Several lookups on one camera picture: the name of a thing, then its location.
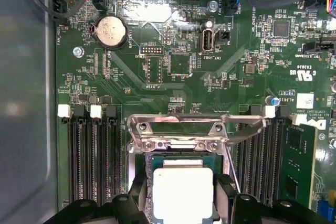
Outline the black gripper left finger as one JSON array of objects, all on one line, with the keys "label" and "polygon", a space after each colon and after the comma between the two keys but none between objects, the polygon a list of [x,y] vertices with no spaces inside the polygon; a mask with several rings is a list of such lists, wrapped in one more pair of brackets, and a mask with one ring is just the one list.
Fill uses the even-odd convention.
[{"label": "black gripper left finger", "polygon": [[100,207],[94,200],[76,200],[45,223],[151,223],[144,212],[146,195],[147,175],[137,174],[127,194]]}]

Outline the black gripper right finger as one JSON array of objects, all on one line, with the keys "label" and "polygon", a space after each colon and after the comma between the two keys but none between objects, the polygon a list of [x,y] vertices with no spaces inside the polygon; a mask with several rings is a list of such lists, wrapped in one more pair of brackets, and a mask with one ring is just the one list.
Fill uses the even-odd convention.
[{"label": "black gripper right finger", "polygon": [[293,200],[263,205],[252,195],[238,193],[226,174],[215,174],[215,208],[222,223],[330,223]]}]

